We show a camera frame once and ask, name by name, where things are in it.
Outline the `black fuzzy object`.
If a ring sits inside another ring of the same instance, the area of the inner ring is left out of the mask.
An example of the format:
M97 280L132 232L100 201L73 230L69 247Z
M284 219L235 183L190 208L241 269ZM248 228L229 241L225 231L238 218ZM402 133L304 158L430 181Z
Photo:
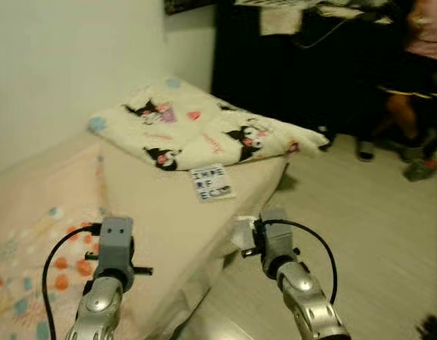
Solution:
M420 340L437 340L437 317L427 315L416 327Z

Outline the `person in pink shirt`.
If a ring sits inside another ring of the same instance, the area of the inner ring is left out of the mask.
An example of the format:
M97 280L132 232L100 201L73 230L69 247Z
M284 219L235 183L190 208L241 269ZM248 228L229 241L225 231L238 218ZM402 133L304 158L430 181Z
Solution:
M406 14L408 35L404 49L387 68L377 85L385 94L386 114L370 136L357 141L357 157L363 162L374 159L373 137L391 124L399 127L402 161L433 159L437 153L437 133L429 138L420 127L422 103L437 104L437 0L412 0Z

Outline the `white hanging cloth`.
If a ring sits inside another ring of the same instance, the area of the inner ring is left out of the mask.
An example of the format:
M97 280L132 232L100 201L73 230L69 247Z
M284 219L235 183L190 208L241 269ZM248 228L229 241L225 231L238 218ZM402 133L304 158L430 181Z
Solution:
M295 35L302 25L302 7L261 7L260 35Z

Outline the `mattress with beige sheet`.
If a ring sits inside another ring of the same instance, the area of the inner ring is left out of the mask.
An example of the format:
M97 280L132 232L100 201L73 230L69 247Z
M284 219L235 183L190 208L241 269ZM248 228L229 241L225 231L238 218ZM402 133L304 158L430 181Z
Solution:
M237 194L200 202L186 171L161 171L105 140L82 133L0 172L0 181L27 164L97 146L107 207L103 217L131 217L133 263L153 268L124 294L115 340L169 340L190 317L234 251L232 221L268 201L287 162L273 157L227 167Z

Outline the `cream cartoon print blanket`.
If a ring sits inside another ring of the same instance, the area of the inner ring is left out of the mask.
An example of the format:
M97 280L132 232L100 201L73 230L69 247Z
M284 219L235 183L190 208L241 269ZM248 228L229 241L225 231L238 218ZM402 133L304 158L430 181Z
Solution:
M251 113L167 77L92 114L88 128L160 171L191 171L286 154L317 156L322 133Z

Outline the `small green red object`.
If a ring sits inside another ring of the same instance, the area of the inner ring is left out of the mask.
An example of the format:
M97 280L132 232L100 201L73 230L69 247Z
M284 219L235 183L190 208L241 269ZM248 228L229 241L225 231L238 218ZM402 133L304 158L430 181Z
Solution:
M423 181L430 179L437 174L437 159L413 159L403 175L408 181Z

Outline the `dark wall shelf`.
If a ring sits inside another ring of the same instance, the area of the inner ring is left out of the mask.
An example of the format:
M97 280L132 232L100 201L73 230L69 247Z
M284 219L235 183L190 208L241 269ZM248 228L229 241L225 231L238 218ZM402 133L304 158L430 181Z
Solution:
M211 6L217 0L163 0L164 14L172 16L173 14L183 13L193 9L201 9L204 6Z

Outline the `white book with blue letters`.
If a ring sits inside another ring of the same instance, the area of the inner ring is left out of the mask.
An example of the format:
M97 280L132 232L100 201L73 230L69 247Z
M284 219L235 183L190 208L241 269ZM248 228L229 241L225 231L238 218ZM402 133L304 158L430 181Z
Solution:
M224 165L213 164L187 171L200 202L213 202L234 198L230 175Z

